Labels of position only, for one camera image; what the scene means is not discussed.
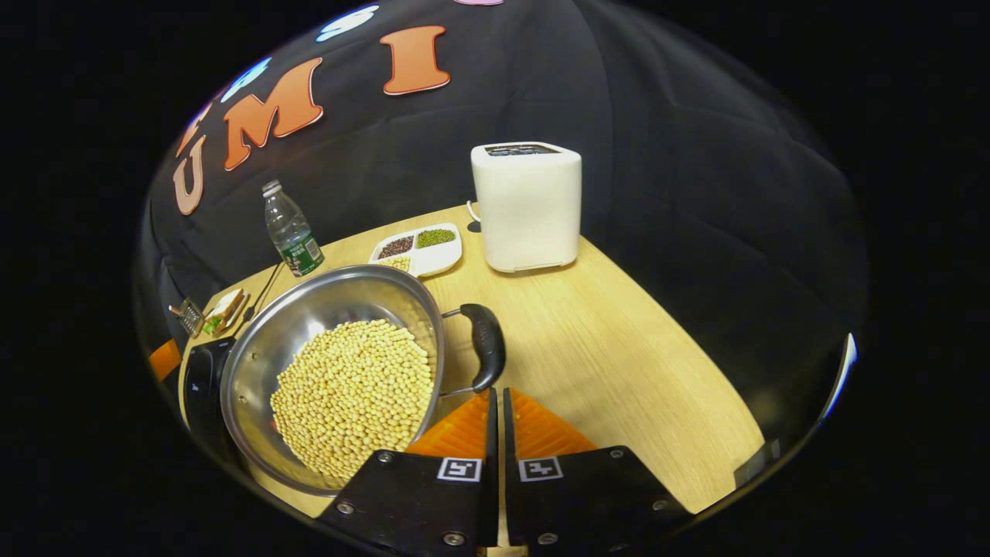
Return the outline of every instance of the bread slice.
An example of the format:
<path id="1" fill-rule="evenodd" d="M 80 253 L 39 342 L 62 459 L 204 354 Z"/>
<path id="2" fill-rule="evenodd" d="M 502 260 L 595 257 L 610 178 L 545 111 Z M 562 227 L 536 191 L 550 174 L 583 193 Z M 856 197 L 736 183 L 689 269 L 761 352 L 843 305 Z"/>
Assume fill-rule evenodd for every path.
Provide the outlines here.
<path id="1" fill-rule="evenodd" d="M 245 297 L 245 291 L 243 288 L 238 288 L 232 290 L 220 298 L 217 302 L 217 306 L 213 308 L 213 311 L 206 316 L 206 323 L 203 327 L 208 333 L 213 333 L 216 336 L 217 333 L 226 329 L 230 326 L 231 317 L 234 316 L 235 312 L 240 308 L 241 302 Z"/>

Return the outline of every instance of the table surface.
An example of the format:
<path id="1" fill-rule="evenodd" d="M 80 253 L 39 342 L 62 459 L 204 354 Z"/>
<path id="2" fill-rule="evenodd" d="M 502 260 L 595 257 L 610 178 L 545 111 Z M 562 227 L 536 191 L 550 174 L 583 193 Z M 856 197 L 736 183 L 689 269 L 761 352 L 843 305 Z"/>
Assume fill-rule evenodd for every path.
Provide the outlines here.
<path id="1" fill-rule="evenodd" d="M 375 245 L 388 236 L 446 222 L 460 231 L 463 255 L 450 270 L 421 280 L 441 311 L 475 302 L 488 306 L 498 317 L 508 354 L 505 371 L 495 385 L 500 408 L 502 388 L 512 387 L 567 420 L 597 446 L 629 446 L 691 512 L 701 511 L 735 489 L 734 470 L 763 445 L 748 408 L 676 321 L 583 237 L 573 264 L 502 274 L 485 263 L 481 234 L 467 230 L 471 218 L 464 206 L 457 206 L 328 244 L 323 247 L 324 263 L 305 277 L 296 278 L 281 266 L 255 315 L 306 279 L 367 263 Z M 206 309 L 238 287 L 250 295 L 248 304 L 253 304 L 272 270 L 217 292 Z M 478 367 L 470 322 L 448 319 L 445 331 L 448 356 L 443 389 L 467 386 Z M 200 334 L 187 343 L 179 370 L 180 389 L 189 350 L 211 340 L 212 336 Z M 445 415 L 467 396 L 442 399 L 437 412 Z M 260 485 L 310 516 L 319 515 L 330 504 L 331 499 L 282 486 L 247 460 L 245 466 Z M 502 519 L 500 540 L 505 540 L 504 513 Z"/>

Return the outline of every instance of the pot handle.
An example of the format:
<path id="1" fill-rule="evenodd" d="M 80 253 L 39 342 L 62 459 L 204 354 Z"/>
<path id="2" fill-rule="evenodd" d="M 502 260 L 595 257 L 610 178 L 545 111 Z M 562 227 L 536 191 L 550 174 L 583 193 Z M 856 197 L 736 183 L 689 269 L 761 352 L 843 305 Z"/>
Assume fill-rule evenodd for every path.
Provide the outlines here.
<path id="1" fill-rule="evenodd" d="M 476 303 L 465 303 L 442 317 L 446 319 L 458 313 L 471 320 L 471 344 L 481 361 L 481 368 L 471 382 L 471 387 L 443 392 L 441 396 L 471 391 L 484 392 L 498 381 L 505 369 L 505 338 L 502 337 L 502 327 L 492 310 Z"/>

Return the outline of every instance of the screw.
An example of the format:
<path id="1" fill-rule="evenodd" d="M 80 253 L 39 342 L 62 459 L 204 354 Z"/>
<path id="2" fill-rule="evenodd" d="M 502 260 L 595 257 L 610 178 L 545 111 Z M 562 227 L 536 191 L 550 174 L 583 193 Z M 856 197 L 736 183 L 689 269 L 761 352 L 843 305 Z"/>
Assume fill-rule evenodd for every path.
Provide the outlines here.
<path id="1" fill-rule="evenodd" d="M 444 543 L 447 545 L 464 545 L 464 536 L 456 532 L 444 534 Z"/>

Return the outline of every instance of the black fabric backdrop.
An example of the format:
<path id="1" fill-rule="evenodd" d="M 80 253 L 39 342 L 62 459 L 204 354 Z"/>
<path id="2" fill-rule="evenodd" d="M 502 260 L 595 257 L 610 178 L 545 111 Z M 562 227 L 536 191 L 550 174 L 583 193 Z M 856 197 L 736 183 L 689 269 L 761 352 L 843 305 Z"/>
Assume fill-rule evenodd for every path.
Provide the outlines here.
<path id="1" fill-rule="evenodd" d="M 3 26 L 18 41 L 7 56 L 33 64 L 17 45 L 35 39 L 43 62 L 9 66 L 11 91 L 37 99 L 44 129 L 58 130 L 22 142 L 29 156 L 11 160 L 38 161 L 31 178 L 11 180 L 10 206 L 39 208 L 33 230 L 49 247 L 29 256 L 36 272 L 12 268 L 12 301 L 34 302 L 10 338 L 14 553 L 349 554 L 190 443 L 137 350 L 122 246 L 139 230 L 153 169 L 203 102 L 352 6 L 36 6 L 37 20 Z M 985 366 L 967 351 L 985 321 L 976 162 L 988 151 L 974 118 L 982 14 L 859 3 L 650 9 L 743 60 L 822 131 L 865 213 L 873 293 L 862 338 L 873 350 L 826 426 L 668 553 L 985 553 Z"/>
<path id="2" fill-rule="evenodd" d="M 273 178 L 327 243 L 462 204 L 474 197 L 473 146 L 536 139 L 582 155 L 582 234 L 725 370 L 764 434 L 808 427 L 835 379 L 823 361 L 846 333 L 862 333 L 866 245 L 836 162 L 782 95 L 680 27 L 613 2 L 388 2 L 316 43 L 322 25 L 214 102 L 196 136 L 207 136 L 204 191 L 189 216 L 172 184 L 180 137 L 164 153 L 150 189 L 154 241 L 142 249 L 157 245 L 151 282 L 177 292 L 151 290 L 155 319 L 173 321 L 165 306 L 176 294 L 203 307 L 278 261 L 261 212 Z M 450 83 L 384 94 L 391 52 L 378 40 L 425 25 L 446 27 L 436 49 Z M 265 99 L 317 56 L 312 91 L 324 117 L 224 170 L 226 111 L 250 94 Z"/>

